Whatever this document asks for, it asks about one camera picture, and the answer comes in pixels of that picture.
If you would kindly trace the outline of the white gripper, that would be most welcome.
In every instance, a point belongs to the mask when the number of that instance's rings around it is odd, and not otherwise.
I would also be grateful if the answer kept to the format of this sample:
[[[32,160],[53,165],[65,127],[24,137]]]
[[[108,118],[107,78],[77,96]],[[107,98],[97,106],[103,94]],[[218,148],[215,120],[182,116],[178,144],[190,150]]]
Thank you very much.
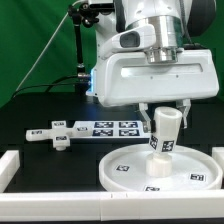
[[[185,50],[175,63],[150,64],[143,52],[118,53],[105,60],[95,73],[95,94],[105,106],[138,104],[143,131],[152,134],[154,121],[148,104],[177,101],[183,128],[191,108],[190,99],[213,97],[219,84],[209,50]]]

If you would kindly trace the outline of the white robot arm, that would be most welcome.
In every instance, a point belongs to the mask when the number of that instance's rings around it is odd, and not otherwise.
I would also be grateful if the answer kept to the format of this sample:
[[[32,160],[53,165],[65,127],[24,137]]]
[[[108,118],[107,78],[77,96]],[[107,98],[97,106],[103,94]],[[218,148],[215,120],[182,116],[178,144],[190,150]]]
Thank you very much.
[[[211,51],[185,45],[187,23],[216,12],[215,0],[87,0],[96,14],[97,62],[89,94],[105,107],[137,104],[143,129],[155,130],[152,103],[172,102],[187,116],[191,101],[219,90]]]

